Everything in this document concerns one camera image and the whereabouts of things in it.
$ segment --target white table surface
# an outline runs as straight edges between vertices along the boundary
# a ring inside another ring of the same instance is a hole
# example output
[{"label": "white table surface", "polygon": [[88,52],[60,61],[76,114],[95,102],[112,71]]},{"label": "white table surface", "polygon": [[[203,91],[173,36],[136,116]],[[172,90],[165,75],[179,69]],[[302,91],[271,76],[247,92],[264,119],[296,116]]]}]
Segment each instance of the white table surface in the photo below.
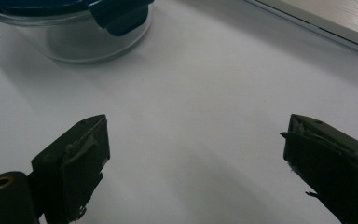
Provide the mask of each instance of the white table surface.
[{"label": "white table surface", "polygon": [[293,113],[358,139],[358,53],[241,0],[157,0],[136,49],[56,63],[0,24],[0,174],[106,114],[77,223],[339,223],[282,158]]}]

